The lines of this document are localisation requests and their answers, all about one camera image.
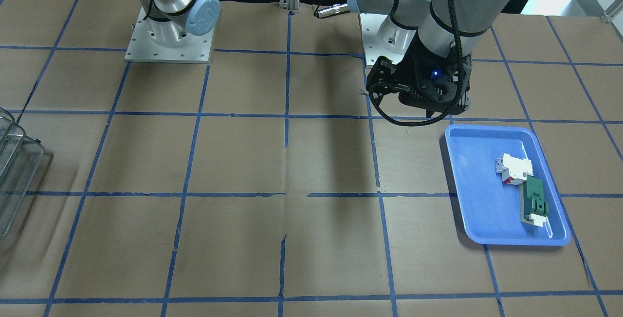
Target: metal rack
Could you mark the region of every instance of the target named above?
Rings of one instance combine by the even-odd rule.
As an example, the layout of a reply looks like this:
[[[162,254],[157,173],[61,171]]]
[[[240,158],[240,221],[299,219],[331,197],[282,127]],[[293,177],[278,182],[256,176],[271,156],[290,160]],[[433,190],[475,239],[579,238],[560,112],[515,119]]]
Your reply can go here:
[[[0,243],[15,223],[22,201],[44,155],[13,116],[0,108]]]

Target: grid line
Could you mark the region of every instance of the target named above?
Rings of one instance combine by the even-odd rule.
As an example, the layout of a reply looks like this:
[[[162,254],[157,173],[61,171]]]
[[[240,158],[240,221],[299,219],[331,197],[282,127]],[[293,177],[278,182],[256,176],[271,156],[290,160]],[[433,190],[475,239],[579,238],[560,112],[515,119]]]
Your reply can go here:
[[[54,46],[51,48],[50,53],[47,56],[47,59],[45,60],[45,64],[44,64],[43,68],[41,68],[41,71],[39,72],[39,75],[37,76],[37,79],[35,80],[35,83],[33,85],[33,88],[31,89],[31,92],[28,95],[28,98],[24,102],[24,108],[22,110],[25,110],[27,108],[29,102],[31,101],[31,99],[33,99],[35,91],[37,90],[38,85],[41,82],[41,79],[43,79],[43,75],[45,74],[45,71],[47,70],[47,67],[49,66],[50,62],[52,61],[52,57],[53,57],[54,53],[56,52],[56,48],[58,47],[58,44],[60,43],[60,39],[65,34],[65,29],[67,29],[67,25],[69,24],[69,20],[71,20],[71,18],[72,18],[73,11],[75,11],[75,9],[76,9],[76,5],[78,5],[78,0],[74,0],[73,1],[72,7],[69,10],[69,14],[67,15],[67,18],[65,19],[63,27],[60,29],[60,33],[58,33],[58,37],[56,37],[56,41],[54,42]],[[19,111],[19,116],[18,116],[18,119],[16,120],[16,123],[19,123],[19,121],[22,118],[22,110]]]
[[[290,141],[290,58],[293,11],[288,12],[287,53],[285,62],[285,132],[283,134],[283,146],[288,147]]]
[[[7,46],[0,45],[0,49],[51,49],[52,47],[45,46]],[[58,47],[60,51],[119,51],[125,52],[127,48],[97,48],[97,47]],[[215,52],[227,52],[227,53],[248,53],[248,54],[273,54],[273,55],[287,55],[288,51],[259,51],[255,49],[214,49]],[[291,55],[299,56],[350,56],[361,58],[364,57],[363,53],[316,53],[316,52],[300,52],[290,51]],[[502,59],[472,59],[474,62],[504,62]],[[570,62],[562,61],[538,61],[538,60],[507,60],[507,62],[519,63],[519,64],[545,64],[545,65],[570,65]],[[574,62],[576,66],[615,66],[621,67],[623,63],[605,63],[605,62]]]
[[[182,231],[182,223],[184,221],[184,209],[185,209],[185,202],[186,202],[187,193],[188,193],[188,184],[191,178],[191,171],[193,170],[194,152],[195,152],[195,147],[197,145],[197,136],[199,134],[199,128],[201,124],[201,112],[203,110],[203,104],[205,100],[205,91],[207,91],[207,82],[208,82],[209,76],[210,76],[210,66],[208,65],[207,68],[205,68],[205,77],[203,81],[203,87],[201,89],[201,97],[199,101],[199,107],[196,113],[195,126],[193,130],[193,140],[191,142],[191,150],[188,155],[188,166],[186,168],[186,175],[184,177],[184,186],[182,189],[182,194],[181,194],[181,199],[180,199],[180,217],[178,219],[178,225],[175,231],[175,239],[173,241],[173,250],[171,251],[171,262],[169,264],[169,273],[166,279],[164,301],[162,303],[162,310],[160,313],[161,317],[166,316],[166,310],[167,310],[168,301],[169,301],[169,293],[171,293],[171,284],[173,283],[173,272],[175,269],[175,262],[178,256],[178,248],[180,246],[180,235]]]
[[[69,231],[69,237],[67,238],[67,244],[65,245],[65,250],[63,251],[63,256],[60,259],[60,264],[58,265],[58,271],[56,272],[56,277],[54,279],[54,283],[52,285],[52,289],[50,291],[49,301],[45,305],[45,311],[43,317],[48,317],[50,314],[50,309],[53,304],[53,300],[56,296],[56,290],[58,289],[58,284],[60,283],[60,278],[63,274],[63,270],[65,268],[65,264],[67,263],[67,257],[69,255],[69,250],[71,249],[73,237],[76,233],[76,228],[78,226],[78,220],[80,220],[80,214],[82,213],[82,208],[84,207],[85,200],[87,198],[87,192],[89,191],[89,187],[91,186],[91,181],[93,179],[93,174],[95,173],[95,168],[97,166],[97,162],[100,159],[100,155],[102,155],[102,148],[104,146],[104,142],[106,140],[106,136],[109,133],[110,124],[113,119],[113,111],[115,111],[117,103],[119,102],[119,97],[123,90],[123,85],[125,84],[125,80],[128,76],[130,63],[128,62],[125,66],[125,70],[123,71],[123,76],[121,82],[119,84],[119,88],[117,89],[117,93],[115,96],[115,100],[113,101],[113,105],[110,109],[109,117],[107,119],[106,126],[104,126],[104,130],[102,132],[102,137],[100,138],[100,144],[97,147],[97,151],[95,153],[95,157],[93,159],[93,163],[91,164],[91,170],[89,171],[89,176],[87,177],[87,181],[84,185],[84,191],[82,193],[82,197],[80,197],[80,202],[78,203],[78,209],[76,209],[76,214],[73,218],[73,223],[71,230]]]
[[[29,191],[27,195],[38,195],[41,197],[75,197],[85,194],[83,191]],[[87,197],[181,197],[182,193],[138,193],[123,191],[87,191]],[[286,193],[186,193],[187,197],[209,198],[209,197],[273,197],[275,195],[286,195]],[[560,193],[561,198],[607,198],[607,199],[623,199],[623,194],[590,194],[590,193]],[[381,196],[383,198],[452,198],[456,197],[456,193],[385,193],[377,191],[376,193],[309,193],[307,197],[368,197],[374,198]]]
[[[367,85],[366,58],[361,57],[363,67],[363,86]],[[372,107],[370,99],[366,99],[367,123],[370,129],[370,143],[372,146],[372,161],[374,163],[374,178],[376,180],[377,196],[379,199],[379,211],[381,213],[381,228],[383,229],[383,245],[385,246],[385,262],[387,264],[387,279],[389,283],[389,299],[391,300],[392,317],[398,317],[398,304],[396,303],[396,287],[394,286],[394,270],[392,268],[391,250],[389,248],[389,233],[387,232],[387,217],[385,216],[385,202],[381,195],[381,176],[379,173],[379,162],[376,153],[376,139],[374,137],[374,123],[372,120]]]
[[[600,295],[623,296],[623,290],[600,290]],[[552,291],[508,291],[501,292],[505,298],[519,297],[594,297],[594,290],[552,290]],[[397,294],[396,300],[430,300],[430,299],[482,299],[496,298],[495,293],[439,293],[439,294]],[[276,297],[178,297],[169,298],[168,303],[271,303],[278,302]],[[390,300],[388,294],[379,295],[304,295],[283,298],[283,301],[371,301]],[[0,305],[11,304],[45,304],[45,298],[0,299]],[[163,303],[164,298],[55,298],[53,304],[145,304]]]
[[[71,14],[73,13],[73,10],[75,9],[76,3],[78,2],[78,0],[75,0],[74,5],[72,7],[72,10],[67,18],[67,21],[65,22],[64,28],[62,29],[60,35],[58,36],[58,39],[56,40],[56,44],[54,47],[26,47],[26,46],[0,46],[0,48],[6,48],[6,49],[45,49],[45,50],[52,50],[51,54],[48,57],[48,61],[46,62],[44,69],[42,70],[42,72],[40,73],[40,78],[42,77],[45,67],[47,67],[47,64],[49,63],[49,60],[51,60],[51,57],[54,53],[55,50],[86,50],[86,51],[125,51],[126,49],[122,49],[122,48],[58,48],[58,43],[60,42],[60,38],[62,37],[64,30],[67,26],[67,24],[69,23],[69,18],[71,17]],[[280,54],[280,55],[287,55],[287,60],[288,60],[288,64],[287,64],[287,78],[289,79],[289,70],[290,70],[290,56],[291,55],[312,55],[312,56],[352,56],[352,57],[360,57],[362,59],[362,63],[363,63],[363,68],[364,68],[364,80],[366,79],[366,75],[365,75],[365,62],[363,60],[363,55],[362,54],[349,54],[349,53],[337,53],[337,54],[330,54],[330,53],[305,53],[305,52],[291,52],[290,51],[290,15],[288,17],[288,21],[289,21],[289,32],[288,32],[288,48],[286,52],[282,52],[282,51],[245,51],[245,50],[229,50],[229,49],[215,49],[215,51],[231,51],[231,52],[236,52],[236,53],[267,53],[267,54]],[[554,33],[556,32],[554,27],[552,26],[551,22],[550,22],[550,26],[552,27],[552,30],[554,31]],[[503,60],[489,60],[489,59],[474,59],[474,61],[483,61],[483,62],[504,62],[505,65],[507,66],[507,70],[508,73],[512,79],[514,88],[516,90],[517,96],[520,99],[522,108],[525,112],[526,118],[527,119],[468,119],[468,118],[460,118],[460,117],[449,117],[450,123],[453,124],[456,121],[462,121],[462,120],[474,120],[474,121],[496,121],[496,122],[528,122],[531,126],[532,131],[534,131],[534,127],[532,125],[532,122],[545,122],[545,123],[588,123],[588,124],[602,124],[603,127],[606,129],[612,143],[614,144],[615,148],[617,149],[617,152],[619,153],[619,157],[621,157],[621,152],[618,149],[616,143],[614,142],[614,140],[612,139],[612,136],[610,135],[606,124],[623,124],[622,121],[605,121],[601,118],[601,115],[599,115],[599,112],[596,108],[596,106],[594,106],[594,103],[592,102],[592,99],[590,98],[590,95],[588,94],[585,85],[583,84],[583,81],[581,79],[581,77],[578,74],[577,69],[575,68],[575,66],[623,66],[623,64],[599,64],[599,63],[574,63],[570,60],[570,57],[568,55],[568,53],[565,51],[565,54],[567,55],[567,57],[569,58],[569,62],[532,62],[532,61],[525,61],[525,60],[506,60],[503,51],[501,49],[500,46],[500,42],[498,41],[494,30],[492,29],[492,33],[494,34],[494,38],[496,40],[496,44],[498,46],[498,49],[500,50],[500,53],[503,57]],[[559,40],[559,43],[561,44],[561,46],[563,47],[563,50],[565,50],[561,40],[559,39],[558,35],[556,34],[556,37]],[[576,75],[578,75],[578,79],[580,80],[581,84],[583,85],[583,88],[585,89],[585,93],[587,94],[587,96],[589,97],[591,103],[593,104],[593,108],[595,109],[596,113],[598,114],[599,117],[599,121],[578,121],[578,120],[532,120],[530,119],[530,116],[528,115],[528,111],[525,108],[525,105],[523,104],[523,100],[521,98],[521,94],[517,88],[517,85],[514,81],[514,77],[512,75],[512,72],[510,70],[510,67],[508,65],[509,62],[523,62],[523,63],[531,63],[531,64],[557,64],[557,65],[572,65],[574,67],[574,70],[576,71]],[[285,123],[286,123],[286,140],[285,140],[285,146],[287,146],[287,139],[288,139],[288,120],[290,118],[294,118],[294,119],[330,119],[330,118],[337,118],[337,119],[368,119],[369,120],[369,128],[370,128],[370,133],[371,133],[371,143],[372,143],[372,157],[374,159],[374,167],[375,167],[375,176],[376,176],[376,183],[377,186],[380,187],[380,176],[379,176],[379,171],[378,171],[378,160],[377,160],[377,155],[376,155],[376,142],[374,140],[374,131],[373,131],[373,120],[374,119],[382,119],[382,117],[377,117],[377,116],[372,116],[371,115],[371,107],[370,107],[370,103],[369,100],[367,101],[367,110],[368,110],[368,116],[356,116],[356,115],[289,115],[289,81],[287,79],[287,94],[286,94],[286,113],[285,115],[259,115],[259,114],[235,114],[235,113],[223,113],[223,114],[219,114],[219,113],[202,113],[202,105],[204,102],[204,97],[205,97],[205,89],[207,87],[207,77],[209,75],[209,66],[207,68],[206,71],[206,75],[205,75],[205,81],[204,81],[204,88],[202,91],[202,98],[200,100],[200,107],[198,109],[197,113],[179,113],[179,112],[116,112],[116,104],[118,102],[120,93],[122,91],[123,88],[123,84],[125,82],[125,78],[127,76],[127,72],[129,70],[129,63],[126,66],[126,70],[124,72],[123,78],[122,78],[122,82],[120,83],[120,86],[118,88],[118,92],[115,98],[115,102],[113,103],[113,107],[111,109],[110,112],[106,112],[106,111],[95,111],[95,112],[84,112],[84,111],[80,111],[80,112],[75,112],[75,111],[26,111],[27,113],[93,113],[93,114],[107,114],[109,115],[109,121],[108,124],[110,124],[111,119],[114,115],[187,115],[187,116],[196,116],[196,124],[195,124],[195,129],[194,129],[194,134],[193,134],[193,142],[191,144],[191,152],[189,155],[189,166],[187,168],[187,173],[186,173],[186,178],[184,180],[184,190],[182,193],[104,193],[104,192],[89,192],[88,188],[89,188],[89,184],[91,183],[91,179],[93,176],[93,173],[95,171],[96,168],[96,164],[98,162],[98,159],[100,157],[100,153],[102,151],[102,146],[103,143],[105,141],[109,126],[106,126],[106,128],[104,128],[104,131],[102,133],[102,138],[100,139],[100,145],[98,146],[98,151],[96,152],[96,156],[95,159],[93,160],[93,164],[92,164],[92,168],[91,168],[91,172],[89,177],[87,178],[87,184],[85,184],[85,190],[80,192],[80,191],[67,191],[67,192],[62,192],[62,191],[36,191],[36,192],[29,192],[31,194],[37,194],[37,195],[42,195],[42,196],[46,196],[46,195],[67,195],[67,196],[78,196],[80,195],[82,198],[80,199],[80,204],[78,206],[78,209],[76,210],[76,216],[74,219],[74,222],[72,224],[72,230],[70,232],[69,235],[69,239],[67,242],[67,245],[65,247],[65,252],[64,252],[64,256],[63,259],[61,260],[61,265],[59,266],[58,269],[58,273],[56,275],[56,279],[55,279],[55,283],[53,285],[53,291],[51,292],[51,296],[48,299],[0,299],[0,304],[34,304],[34,303],[38,303],[38,304],[47,304],[46,306],[46,310],[44,313],[44,316],[47,316],[49,314],[49,310],[51,307],[51,304],[70,304],[70,303],[162,303],[163,304],[163,310],[162,310],[162,316],[165,316],[165,311],[166,311],[166,305],[168,303],[212,303],[212,302],[278,302],[280,303],[280,312],[279,312],[279,316],[282,316],[283,314],[283,302],[284,301],[354,301],[354,300],[391,300],[392,302],[392,312],[393,315],[395,317],[398,316],[398,310],[396,308],[396,300],[397,299],[461,299],[461,298],[496,298],[498,300],[499,306],[500,306],[500,313],[502,316],[504,316],[504,312],[503,312],[503,307],[501,306],[501,297],[549,297],[549,296],[576,296],[576,295],[589,295],[589,296],[596,296],[598,297],[599,303],[601,305],[601,308],[603,310],[603,313],[605,316],[607,316],[607,312],[605,311],[605,306],[603,305],[603,301],[601,300],[601,295],[623,295],[623,291],[622,290],[599,290],[597,288],[597,285],[594,282],[594,278],[592,277],[592,274],[590,273],[590,270],[588,268],[588,264],[586,263],[586,260],[583,256],[583,253],[581,251],[578,239],[576,237],[576,234],[571,226],[570,223],[570,218],[568,217],[567,214],[567,209],[564,209],[565,211],[565,216],[567,217],[567,220],[569,222],[569,227],[570,230],[572,232],[572,235],[574,237],[574,241],[576,242],[576,246],[579,250],[579,253],[583,259],[583,261],[585,262],[586,265],[586,269],[587,269],[587,273],[590,276],[590,281],[592,283],[592,290],[586,290],[586,291],[523,291],[523,292],[506,292],[506,293],[501,293],[499,291],[499,289],[496,287],[496,280],[495,280],[495,273],[494,273],[494,268],[493,268],[493,264],[490,258],[490,254],[489,254],[489,250],[487,248],[487,246],[485,245],[485,255],[487,255],[487,260],[488,260],[488,264],[490,266],[490,271],[492,274],[492,279],[494,280],[494,293],[458,293],[458,294],[415,294],[415,295],[396,295],[395,291],[394,291],[394,282],[393,282],[393,274],[392,274],[392,269],[391,269],[391,255],[389,252],[389,239],[388,239],[388,235],[387,235],[387,228],[386,228],[386,219],[385,219],[385,206],[383,203],[383,197],[452,197],[452,196],[456,196],[456,194],[453,193],[382,193],[380,191],[378,191],[377,193],[311,193],[308,195],[308,197],[359,197],[359,196],[367,196],[367,197],[378,197],[378,199],[380,200],[380,210],[381,210],[381,222],[383,224],[383,235],[384,235],[384,242],[385,242],[385,253],[386,253],[386,259],[387,259],[387,269],[388,269],[388,276],[389,276],[389,286],[390,286],[390,294],[389,295],[365,295],[365,296],[350,296],[350,295],[340,295],[340,296],[334,296],[334,297],[327,297],[327,296],[309,296],[309,297],[290,297],[290,298],[285,298],[283,297],[283,271],[285,269],[285,237],[283,239],[282,242],[282,246],[281,246],[281,253],[282,253],[282,261],[280,262],[280,294],[277,297],[186,297],[186,298],[170,298],[169,297],[169,291],[170,291],[170,286],[171,286],[171,281],[172,281],[172,276],[173,276],[173,270],[174,270],[174,264],[175,264],[175,256],[176,256],[176,250],[178,248],[178,244],[179,244],[179,238],[180,238],[180,230],[181,230],[181,225],[182,225],[182,221],[183,221],[183,212],[184,212],[184,201],[186,197],[238,197],[238,196],[248,196],[248,197],[256,197],[256,196],[273,196],[273,195],[278,195],[278,194],[283,194],[283,193],[190,193],[187,191],[187,184],[189,181],[189,177],[191,175],[191,167],[192,167],[192,161],[193,161],[193,157],[194,157],[194,147],[196,144],[196,137],[197,137],[197,133],[198,133],[198,128],[200,125],[200,119],[201,117],[206,117],[206,116],[231,116],[231,117],[277,117],[277,118],[284,118],[285,119]],[[425,119],[422,117],[404,117],[405,119]],[[169,277],[167,277],[167,288],[165,289],[165,296],[163,298],[136,298],[136,299],[122,299],[122,298],[90,298],[90,299],[73,299],[73,298],[63,298],[63,299],[58,299],[55,298],[55,291],[56,288],[58,286],[58,282],[60,281],[60,276],[62,275],[62,270],[65,264],[65,260],[67,259],[67,254],[69,253],[69,248],[71,246],[71,242],[73,239],[73,235],[75,234],[75,229],[76,229],[76,225],[78,223],[78,219],[80,217],[80,211],[82,210],[82,206],[84,205],[84,200],[85,197],[95,197],[95,196],[153,196],[153,197],[181,197],[181,206],[180,206],[180,219],[178,221],[178,228],[176,230],[176,243],[174,244],[174,248],[173,248],[173,253],[172,253],[172,257],[171,257],[171,264],[169,266]],[[587,198],[593,198],[593,197],[610,197],[610,198],[623,198],[623,195],[621,194],[560,194],[560,197],[587,197]]]
[[[450,124],[454,124],[454,117],[452,115],[448,115],[448,117],[450,118]],[[494,286],[494,295],[497,301],[498,310],[500,311],[500,317],[506,317],[504,305],[502,304],[502,297],[500,295],[500,287],[498,286],[498,279],[495,276],[494,262],[491,260],[491,253],[489,252],[489,246],[487,244],[483,244],[482,249],[485,252],[485,259],[487,259],[487,266],[489,267],[489,274],[491,276],[491,284]]]
[[[556,28],[554,28],[554,24],[552,24],[549,16],[545,17],[547,19],[548,24],[550,24],[550,28],[552,30],[552,32],[554,32],[554,35],[556,36],[556,39],[558,40],[558,44],[560,44],[560,47],[563,49],[563,52],[565,52],[565,56],[567,56],[567,60],[569,60],[569,63],[571,64],[571,67],[573,68],[573,71],[576,74],[576,77],[578,78],[579,84],[581,84],[582,89],[584,89],[586,97],[588,98],[588,100],[590,101],[590,104],[592,105],[592,108],[594,109],[595,113],[597,114],[597,117],[599,118],[600,121],[603,121],[603,119],[601,118],[601,113],[599,113],[599,110],[597,109],[597,106],[595,105],[595,102],[592,100],[592,97],[590,97],[590,94],[588,93],[588,89],[586,89],[586,85],[584,84],[582,77],[580,76],[579,72],[578,72],[578,68],[576,68],[575,64],[573,63],[573,60],[571,60],[571,57],[569,55],[569,52],[567,52],[567,48],[565,48],[565,45],[563,44],[560,36],[558,36],[558,32],[556,32]],[[606,126],[605,124],[602,124],[606,134],[608,135],[610,141],[612,142],[612,145],[614,146],[614,149],[616,150],[616,152],[619,155],[619,159],[623,160],[623,155],[621,155],[621,151],[619,150],[619,147],[617,146],[616,142],[614,141],[614,138],[612,138],[612,135],[610,134],[610,130],[608,129],[608,126]],[[599,294],[599,289],[597,287],[597,283],[595,282],[595,278],[592,275],[592,272],[589,268],[589,264],[588,261],[586,260],[585,254],[580,246],[579,243],[579,239],[576,236],[576,231],[574,230],[572,224],[570,223],[570,217],[569,217],[569,213],[567,211],[567,208],[565,207],[565,205],[563,204],[563,211],[565,213],[565,216],[567,216],[568,222],[569,222],[569,228],[570,231],[573,235],[573,239],[576,243],[576,246],[578,247],[578,251],[580,254],[580,257],[582,258],[582,262],[585,265],[585,269],[586,269],[586,273],[590,279],[590,283],[592,284],[592,288],[597,291],[597,300],[599,302],[599,306],[601,307],[601,311],[604,313],[605,317],[608,317],[608,311],[605,308],[605,304],[604,304],[604,300],[601,299],[601,295]]]
[[[556,33],[556,30],[551,25],[550,19],[547,18],[547,20],[550,23],[550,26],[551,26],[552,30],[554,31],[554,34],[556,35],[556,38],[558,39],[559,44],[563,48],[563,51],[565,51],[565,54],[567,54],[567,51],[565,50],[565,47],[563,46],[563,43],[560,41],[560,38],[558,37],[558,34]],[[536,135],[536,130],[534,129],[534,125],[532,124],[530,116],[528,115],[528,111],[525,108],[525,104],[523,104],[523,99],[521,98],[521,93],[520,93],[519,89],[517,88],[516,82],[514,81],[513,73],[512,73],[512,71],[510,69],[510,66],[508,65],[508,62],[506,60],[506,56],[504,55],[504,52],[503,52],[502,47],[500,45],[500,41],[498,40],[493,27],[491,27],[491,32],[494,35],[494,40],[495,40],[495,42],[496,42],[496,44],[498,46],[498,49],[500,50],[500,55],[501,55],[502,59],[505,60],[505,65],[507,67],[508,74],[509,74],[509,76],[511,78],[511,81],[513,82],[513,85],[515,87],[515,92],[517,93],[517,97],[519,98],[519,100],[521,102],[521,106],[524,109],[524,113],[526,115],[526,119],[528,119],[528,123],[530,124],[530,129],[532,130],[534,135]],[[570,57],[568,55],[567,55],[567,58],[569,59],[569,63],[572,63],[571,60],[570,60]],[[596,107],[594,107],[594,108],[595,108],[596,113],[598,114],[598,117],[601,118],[601,115],[599,115],[599,113],[597,111],[597,108]],[[545,158],[545,165],[547,166],[547,168],[549,168],[549,163],[547,162],[547,157],[544,156],[544,158]],[[554,180],[553,177],[552,177],[552,183],[554,184],[554,189],[556,190],[556,193],[559,194],[560,191],[558,190],[558,185],[556,184],[556,180]],[[570,230],[571,235],[573,237],[574,243],[576,244],[576,248],[578,249],[578,253],[580,255],[580,258],[582,259],[582,262],[584,264],[586,275],[588,275],[588,277],[589,277],[590,284],[592,285],[592,289],[595,292],[595,295],[596,295],[597,300],[599,302],[599,306],[601,307],[601,311],[603,312],[604,317],[608,317],[608,312],[605,310],[604,302],[601,299],[601,295],[599,294],[599,288],[597,287],[595,279],[594,279],[594,277],[592,275],[592,272],[590,270],[588,261],[586,260],[584,252],[582,250],[582,247],[580,246],[580,242],[578,240],[578,237],[576,236],[576,232],[575,232],[575,230],[573,228],[573,224],[571,223],[571,219],[569,217],[569,213],[567,212],[567,208],[565,207],[565,203],[563,202],[562,199],[560,200],[560,205],[563,208],[563,213],[565,214],[565,219],[567,220],[567,223],[569,224],[569,230]]]
[[[281,259],[279,260],[279,306],[277,308],[277,316],[278,317],[283,317],[283,287],[284,287],[284,282],[285,282],[285,239],[287,238],[287,235],[283,236],[283,240],[281,241],[281,245],[280,245],[280,253],[281,253]]]
[[[612,137],[612,134],[610,134],[610,130],[608,129],[608,126],[606,126],[603,123],[604,120],[601,117],[601,113],[599,113],[599,110],[597,109],[597,106],[595,105],[594,100],[592,100],[592,97],[590,97],[590,94],[588,93],[588,89],[586,88],[586,84],[584,83],[584,80],[582,80],[582,77],[580,76],[580,73],[578,72],[578,68],[576,68],[575,64],[573,63],[573,60],[571,60],[569,52],[567,52],[567,48],[565,48],[565,45],[563,44],[562,40],[560,39],[560,36],[558,36],[558,32],[556,32],[556,29],[554,28],[554,24],[552,24],[549,16],[546,16],[545,18],[547,19],[547,22],[550,24],[550,28],[554,32],[554,35],[556,36],[556,39],[558,40],[558,44],[560,44],[560,47],[563,49],[563,52],[565,52],[565,55],[567,56],[567,60],[569,60],[569,64],[573,68],[573,71],[575,72],[576,77],[578,78],[578,81],[580,82],[580,84],[582,86],[582,89],[585,91],[586,97],[588,98],[588,100],[590,102],[590,105],[592,106],[593,110],[597,114],[597,117],[598,117],[599,121],[602,122],[602,126],[605,129],[605,132],[608,135],[608,138],[610,139],[610,142],[612,142],[612,145],[614,146],[614,149],[617,151],[617,153],[619,155],[619,159],[621,159],[621,161],[623,161],[623,155],[621,155],[621,150],[619,150],[619,147],[617,146],[617,143],[614,141],[614,138]]]
[[[10,113],[20,113],[21,110],[8,109]],[[108,115],[109,111],[88,111],[88,110],[38,110],[27,109],[24,113],[57,113],[66,115]],[[196,116],[194,112],[172,112],[172,111],[115,111],[115,115],[153,115],[153,116]],[[274,119],[373,119],[383,120],[382,116],[366,115],[316,115],[316,114],[280,114],[280,113],[235,113],[235,112],[202,112],[203,117],[261,117]],[[426,117],[419,116],[394,116],[396,119],[403,120],[427,120]],[[444,120],[473,121],[473,122],[541,122],[544,124],[623,124],[623,120],[551,120],[551,119],[507,119],[495,117],[446,117]]]

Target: green object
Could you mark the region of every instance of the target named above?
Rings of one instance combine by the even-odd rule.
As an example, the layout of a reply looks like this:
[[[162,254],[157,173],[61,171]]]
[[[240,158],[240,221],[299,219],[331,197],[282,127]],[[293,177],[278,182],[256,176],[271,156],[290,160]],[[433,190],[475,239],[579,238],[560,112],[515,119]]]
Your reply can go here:
[[[523,216],[528,219],[530,213],[546,217],[550,213],[549,204],[543,199],[543,180],[527,176],[523,182]]]

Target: table surface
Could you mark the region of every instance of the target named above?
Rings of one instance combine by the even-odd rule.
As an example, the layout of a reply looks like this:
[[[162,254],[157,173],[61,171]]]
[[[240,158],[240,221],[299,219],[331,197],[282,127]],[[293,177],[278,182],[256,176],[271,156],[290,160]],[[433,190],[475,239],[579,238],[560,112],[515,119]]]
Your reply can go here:
[[[623,44],[597,18],[500,15],[472,108],[370,109],[356,14],[223,2],[211,64],[124,62],[138,0],[0,0],[0,106],[47,151],[6,316],[623,315]],[[422,112],[385,98],[405,119]],[[573,239],[483,246],[449,124],[538,136]]]

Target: metal mounting plate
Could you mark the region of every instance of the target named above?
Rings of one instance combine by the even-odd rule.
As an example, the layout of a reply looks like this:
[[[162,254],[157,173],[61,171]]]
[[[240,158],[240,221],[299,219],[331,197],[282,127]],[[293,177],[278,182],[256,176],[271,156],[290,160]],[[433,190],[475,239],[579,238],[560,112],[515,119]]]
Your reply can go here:
[[[151,39],[145,12],[141,9],[134,26],[132,39],[125,53],[125,60],[131,62],[180,62],[186,64],[207,64],[212,53],[214,29],[203,36],[188,35],[187,43],[177,48],[159,46]]]
[[[361,40],[363,41],[363,49],[366,54],[366,67],[372,68],[376,63],[376,59],[385,56],[392,61],[392,64],[398,64],[404,55],[388,51],[383,47],[380,40],[376,37],[383,20],[387,15],[362,13],[359,15],[361,23]]]

